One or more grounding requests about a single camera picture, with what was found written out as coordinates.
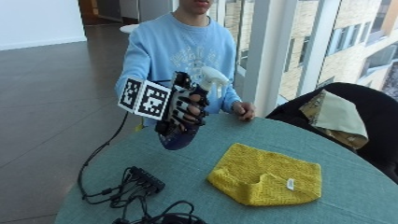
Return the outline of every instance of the white wall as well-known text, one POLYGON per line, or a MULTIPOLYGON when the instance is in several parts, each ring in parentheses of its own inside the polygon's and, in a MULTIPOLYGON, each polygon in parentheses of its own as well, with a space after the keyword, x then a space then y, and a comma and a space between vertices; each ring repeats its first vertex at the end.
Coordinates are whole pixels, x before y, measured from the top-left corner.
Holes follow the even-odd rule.
POLYGON ((0 0, 0 50, 86 41, 77 0, 0 0))

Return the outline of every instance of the black chair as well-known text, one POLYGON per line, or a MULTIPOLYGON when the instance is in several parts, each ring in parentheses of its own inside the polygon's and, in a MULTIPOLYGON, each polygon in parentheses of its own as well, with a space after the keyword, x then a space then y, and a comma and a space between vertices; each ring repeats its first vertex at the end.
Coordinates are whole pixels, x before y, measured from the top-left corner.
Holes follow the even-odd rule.
POLYGON ((356 153, 398 184, 398 102, 382 92, 355 84, 335 82, 278 106, 266 119, 283 121, 330 139, 356 153), (298 110, 323 89, 355 104, 368 134, 368 142, 358 150, 319 132, 298 110))

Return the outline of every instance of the black cable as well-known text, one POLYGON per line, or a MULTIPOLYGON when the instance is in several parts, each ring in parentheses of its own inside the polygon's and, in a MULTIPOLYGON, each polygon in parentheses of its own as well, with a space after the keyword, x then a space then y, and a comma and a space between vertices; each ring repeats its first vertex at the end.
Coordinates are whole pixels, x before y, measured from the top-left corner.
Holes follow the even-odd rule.
POLYGON ((174 202, 171 205, 169 205, 166 207, 166 209, 162 211, 162 213, 158 216, 154 216, 154 217, 149 216, 149 214, 146 213, 146 209, 142 208, 142 211, 143 211, 143 217, 138 220, 134 220, 134 221, 129 222, 130 224, 157 224, 157 223, 161 223, 158 221, 161 221, 161 219, 165 218, 165 217, 186 217, 187 220, 185 222, 179 221, 181 224, 183 224, 183 223, 189 223, 189 224, 201 223, 201 224, 205 224, 205 221, 198 216, 193 215, 194 205, 191 203, 186 202, 186 201, 174 202), (182 203, 185 203, 190 206, 189 213, 167 213, 171 208, 174 208, 177 205, 179 205, 182 203))
POLYGON ((110 193, 114 189, 118 189, 118 187, 114 187, 114 188, 109 188, 109 189, 103 189, 99 193, 95 193, 95 194, 86 194, 86 198, 91 198, 91 197, 95 197, 95 196, 99 196, 99 195, 106 195, 107 193, 110 193))
POLYGON ((78 189, 79 189, 79 191, 81 191, 81 193, 82 193, 82 199, 83 199, 87 203, 90 203, 90 204, 103 203, 103 202, 106 202, 106 201, 109 201, 109 200, 102 200, 102 201, 98 201, 98 202, 93 203, 93 202, 86 198, 86 195, 87 195, 87 194, 86 194, 86 191, 85 191, 85 188, 83 188, 83 183, 82 183, 82 182, 83 182, 83 181, 82 181, 83 169, 85 169, 85 167, 87 166, 87 163, 90 162, 90 160, 95 157, 95 155, 101 152, 101 150, 102 150, 106 146, 109 146, 110 141, 111 141, 113 138, 119 134, 119 132, 121 132, 121 130, 122 130, 122 127, 123 127, 125 120, 126 120, 126 116, 127 116, 127 112, 125 112, 125 115, 123 115, 123 121, 122 121, 122 124, 121 124, 118 130, 114 132, 114 134, 113 134, 113 136, 110 137, 110 139, 109 139, 109 140, 107 140, 99 147, 97 147, 95 150, 91 152, 91 154, 89 155, 87 159, 85 160, 85 163, 83 163, 83 165, 82 165, 82 167, 81 167, 81 169, 79 169, 79 172, 78 172, 77 186, 78 186, 78 189))
MULTIPOLYGON (((131 193, 130 193, 130 196, 131 195, 135 195, 135 193, 138 193, 141 190, 143 189, 143 187, 141 187, 139 189, 135 189, 131 193)), ((130 201, 126 199, 126 200, 118 200, 118 201, 115 201, 115 202, 111 202, 110 203, 110 205, 109 205, 109 207, 110 208, 122 208, 122 207, 125 207, 125 206, 127 206, 127 204, 130 203, 130 201)))
MULTIPOLYGON (((129 197, 127 198, 127 205, 130 205, 130 203, 138 199, 139 200, 139 203, 141 203, 141 210, 142 210, 142 214, 143 214, 143 217, 142 219, 149 219, 150 218, 150 215, 147 214, 147 207, 146 207, 146 195, 141 196, 141 195, 134 195, 133 197, 129 197)), ((123 214, 122 214, 122 219, 125 219, 125 213, 126 213, 126 208, 127 206, 123 207, 123 214)))

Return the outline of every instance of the gray floor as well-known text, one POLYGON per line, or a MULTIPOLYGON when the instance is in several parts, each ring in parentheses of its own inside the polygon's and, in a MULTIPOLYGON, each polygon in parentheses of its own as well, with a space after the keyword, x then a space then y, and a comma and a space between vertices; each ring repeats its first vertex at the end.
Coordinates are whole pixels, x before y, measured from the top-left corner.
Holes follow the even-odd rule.
MULTIPOLYGON (((121 124, 119 26, 86 27, 86 42, 0 51, 0 223, 53 223, 83 160, 121 124)), ((114 143, 138 122, 129 116, 114 143)))

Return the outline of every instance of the tabletop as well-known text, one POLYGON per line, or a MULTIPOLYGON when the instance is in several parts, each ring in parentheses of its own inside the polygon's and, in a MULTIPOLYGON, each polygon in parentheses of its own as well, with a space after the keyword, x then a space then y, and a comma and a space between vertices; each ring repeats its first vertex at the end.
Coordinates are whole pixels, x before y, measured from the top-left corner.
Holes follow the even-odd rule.
MULTIPOLYGON (((97 192, 121 181, 125 167, 137 166, 163 184, 146 198, 147 213, 158 215, 175 201, 195 206, 194 215, 206 223, 398 223, 398 188, 392 181, 356 155, 286 123, 255 118, 242 122, 226 114, 206 117, 191 144, 165 150, 151 128, 131 133, 91 161, 83 173, 85 189, 97 192), (288 157, 318 163, 322 196, 299 205, 247 206, 237 203, 206 181, 225 151, 241 143, 288 157)), ((175 208, 186 212, 186 206, 175 208)), ((56 223, 111 223, 122 209, 90 205, 74 186, 65 197, 56 223)), ((131 203, 126 218, 142 215, 131 203)))

